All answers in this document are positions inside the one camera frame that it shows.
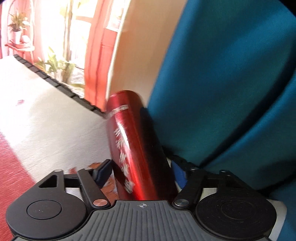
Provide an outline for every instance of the beige wall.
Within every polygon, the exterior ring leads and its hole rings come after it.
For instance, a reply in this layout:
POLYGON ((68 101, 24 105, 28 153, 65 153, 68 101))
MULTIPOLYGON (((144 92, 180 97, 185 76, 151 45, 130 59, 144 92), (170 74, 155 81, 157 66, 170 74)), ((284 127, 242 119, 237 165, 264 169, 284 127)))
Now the beige wall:
POLYGON ((107 98, 120 90, 133 90, 147 104, 185 3, 131 0, 109 71, 107 98))

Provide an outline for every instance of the white vase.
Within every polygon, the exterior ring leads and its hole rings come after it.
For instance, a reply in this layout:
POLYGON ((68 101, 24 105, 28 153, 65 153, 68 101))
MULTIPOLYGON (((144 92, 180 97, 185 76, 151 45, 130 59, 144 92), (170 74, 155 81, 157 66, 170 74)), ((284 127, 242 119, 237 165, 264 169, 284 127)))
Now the white vase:
POLYGON ((20 37, 22 36, 22 31, 13 32, 13 41, 16 44, 20 44, 20 37))

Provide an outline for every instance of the ribbed surface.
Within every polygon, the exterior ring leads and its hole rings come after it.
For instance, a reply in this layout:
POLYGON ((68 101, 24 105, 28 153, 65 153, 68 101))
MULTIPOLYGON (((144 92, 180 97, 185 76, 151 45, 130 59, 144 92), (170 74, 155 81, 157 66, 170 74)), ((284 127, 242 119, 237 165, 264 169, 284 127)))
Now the ribbed surface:
POLYGON ((117 201, 109 210, 94 212, 82 229, 61 240, 222 241, 203 231, 189 212, 175 210, 166 201, 117 201))

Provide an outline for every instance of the red metallic cylinder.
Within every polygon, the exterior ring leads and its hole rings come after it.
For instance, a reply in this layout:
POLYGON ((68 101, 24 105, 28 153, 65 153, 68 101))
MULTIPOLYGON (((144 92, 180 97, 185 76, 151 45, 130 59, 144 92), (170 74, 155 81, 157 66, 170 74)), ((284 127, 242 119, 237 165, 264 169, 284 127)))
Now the red metallic cylinder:
POLYGON ((120 91, 107 102, 107 131, 121 200, 168 200, 177 195, 173 173, 140 97, 120 91))

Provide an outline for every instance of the silver screw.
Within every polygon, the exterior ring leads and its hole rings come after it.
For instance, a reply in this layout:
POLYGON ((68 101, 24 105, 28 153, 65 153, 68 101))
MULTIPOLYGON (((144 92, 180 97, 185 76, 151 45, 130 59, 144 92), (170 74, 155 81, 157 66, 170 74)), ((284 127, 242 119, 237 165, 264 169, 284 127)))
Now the silver screw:
POLYGON ((106 206, 107 204, 108 204, 108 201, 105 199, 94 200, 94 205, 97 207, 103 207, 103 206, 106 206))
POLYGON ((189 204, 189 201, 186 199, 177 199, 175 204, 179 207, 186 207, 189 204))

